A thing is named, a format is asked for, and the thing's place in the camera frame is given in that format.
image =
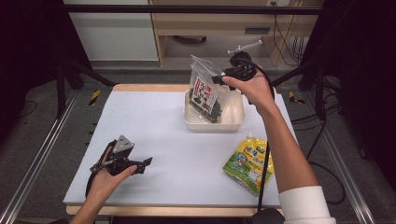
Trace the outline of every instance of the gray floor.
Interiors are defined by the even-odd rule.
[[[237,45],[250,44],[257,38],[226,38],[210,37],[206,43],[196,40],[183,40],[171,38],[166,53],[163,67],[146,66],[138,71],[130,68],[114,70],[114,68],[100,67],[98,73],[109,79],[122,83],[189,83],[190,81],[190,54],[205,57],[217,64],[227,66],[229,55],[223,53],[224,49],[233,49]],[[263,50],[249,52],[256,63],[262,64],[271,79],[285,74],[292,67],[281,64],[273,67],[268,60],[268,55]],[[76,102],[70,115],[56,138],[35,183],[26,195],[24,204],[17,215],[17,220],[23,218],[59,219],[70,218],[65,212],[63,204],[64,194],[70,185],[73,176],[81,162],[85,150],[90,143],[95,124],[100,118],[106,98],[111,88],[97,81],[83,76],[85,86],[77,91]],[[279,86],[278,91],[284,96],[285,104],[291,119],[297,119],[311,115],[308,104],[300,105],[289,101],[289,92],[293,91],[296,99],[312,99],[311,91],[299,92],[296,83],[298,77],[287,81]],[[92,93],[101,90],[101,94],[95,105],[88,105]],[[76,91],[67,88],[68,95],[74,95]],[[17,188],[29,171],[30,165],[35,160],[49,133],[52,124],[56,121],[56,85],[51,81],[45,85],[32,89],[26,96],[27,101],[37,103],[37,108],[28,116],[22,117],[15,124],[13,132],[0,150],[0,209],[5,211]],[[329,97],[326,106],[337,104],[335,97]],[[21,112],[22,115],[34,109],[34,104],[27,102]],[[318,134],[316,121],[296,124],[294,126],[299,144],[304,153],[307,153]],[[384,176],[378,170],[375,162],[361,158],[359,143],[353,137],[343,116],[333,111],[328,115],[326,123],[328,132],[337,150],[346,162],[348,171],[367,204],[376,223],[396,223],[396,195]],[[311,161],[320,163],[337,174],[336,168],[329,156],[327,144],[322,136],[316,145]],[[327,172],[314,166],[321,185],[324,188],[328,201],[338,201],[341,197],[341,188],[334,177]],[[332,216],[338,223],[373,223],[370,220],[358,219],[357,210],[353,207],[351,195],[340,204],[329,204]]]

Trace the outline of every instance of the wooden desk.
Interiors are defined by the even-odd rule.
[[[200,5],[200,6],[268,6],[262,0],[149,0],[151,5]],[[287,7],[321,7],[324,0],[290,0]],[[154,34],[160,63],[166,50],[166,38],[169,35],[256,35],[261,36],[264,47],[270,55],[273,65],[278,65],[281,53],[286,49],[285,41],[278,31],[274,41],[274,15],[223,15],[223,14],[152,14]],[[276,17],[278,27],[286,42],[291,36],[307,37],[311,35],[318,16],[279,15]],[[268,33],[247,33],[248,28],[262,28]]]

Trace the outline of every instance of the yellow snack bag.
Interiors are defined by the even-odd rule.
[[[251,137],[242,141],[230,159],[223,166],[223,171],[237,183],[255,195],[259,195],[262,183],[262,169],[265,160],[267,142]],[[274,165],[270,154],[265,185],[274,173]]]

